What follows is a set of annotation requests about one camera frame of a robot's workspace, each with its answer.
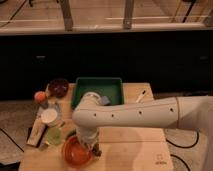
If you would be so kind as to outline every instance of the black cable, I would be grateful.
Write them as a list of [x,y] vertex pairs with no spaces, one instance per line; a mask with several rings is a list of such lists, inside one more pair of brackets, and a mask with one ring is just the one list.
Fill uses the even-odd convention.
[[8,0],[0,0],[0,4],[7,2]]
[[192,10],[192,8],[193,8],[195,2],[196,2],[196,0],[192,0],[192,1],[191,1],[191,5],[189,6],[189,9],[188,9],[188,11],[186,12],[185,17],[183,18],[182,23],[185,23],[185,22],[186,22],[186,19],[187,19],[187,17],[189,16],[189,14],[190,14],[190,12],[191,12],[191,10]]
[[182,158],[180,158],[179,156],[176,156],[175,154],[170,154],[170,156],[180,160],[184,164],[184,166],[187,168],[187,170],[191,171],[191,169],[189,168],[188,164]]
[[195,141],[192,145],[189,145],[189,146],[177,145],[177,144],[171,142],[171,141],[168,140],[168,139],[166,139],[166,141],[167,141],[168,143],[172,144],[173,146],[178,147],[178,148],[192,148],[192,147],[194,147],[194,146],[197,145],[197,143],[198,143],[198,141],[199,141],[199,138],[200,138],[199,132],[196,132],[196,133],[197,133],[196,141]]
[[0,130],[21,150],[24,152],[24,150],[2,129],[0,128]]
[[23,6],[25,5],[25,3],[28,0],[24,0],[24,2],[17,8],[17,10],[13,13],[13,15],[10,17],[10,19],[8,20],[8,22],[6,22],[5,24],[1,25],[0,28],[5,27],[6,25],[10,24],[10,22],[13,20],[13,18],[18,14],[18,12],[23,8]]

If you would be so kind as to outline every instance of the orange bowl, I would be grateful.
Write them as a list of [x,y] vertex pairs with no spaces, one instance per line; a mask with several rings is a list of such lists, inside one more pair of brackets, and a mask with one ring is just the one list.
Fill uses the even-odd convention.
[[82,147],[76,136],[71,136],[62,147],[62,156],[71,167],[80,167],[89,162],[92,152]]

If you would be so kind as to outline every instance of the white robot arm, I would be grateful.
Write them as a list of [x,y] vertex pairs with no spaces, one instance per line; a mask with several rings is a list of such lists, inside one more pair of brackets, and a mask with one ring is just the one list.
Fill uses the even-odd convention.
[[144,103],[101,106],[101,97],[86,93],[72,119],[79,142],[92,149],[98,127],[127,126],[195,130],[208,136],[203,170],[213,169],[213,97],[173,97]]

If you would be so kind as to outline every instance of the wooden table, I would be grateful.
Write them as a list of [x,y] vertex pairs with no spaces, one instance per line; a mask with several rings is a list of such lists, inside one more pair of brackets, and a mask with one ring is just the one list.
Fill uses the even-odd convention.
[[[67,95],[58,100],[62,118],[66,124],[62,127],[62,136],[74,129],[70,108],[74,84],[70,84]],[[124,83],[125,103],[134,103],[138,95],[146,90],[144,101],[153,100],[152,90],[148,83]],[[49,146],[39,150],[27,146],[20,164],[20,171],[171,171],[171,162],[167,143],[162,129],[107,127],[100,128],[100,148],[102,156],[93,159],[85,168],[74,169],[62,159],[61,148]]]

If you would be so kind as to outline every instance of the dark bowl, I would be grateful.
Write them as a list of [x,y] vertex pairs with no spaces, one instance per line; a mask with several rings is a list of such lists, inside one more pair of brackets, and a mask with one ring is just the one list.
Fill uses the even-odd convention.
[[64,78],[57,78],[49,83],[48,90],[51,95],[62,98],[67,94],[69,82]]

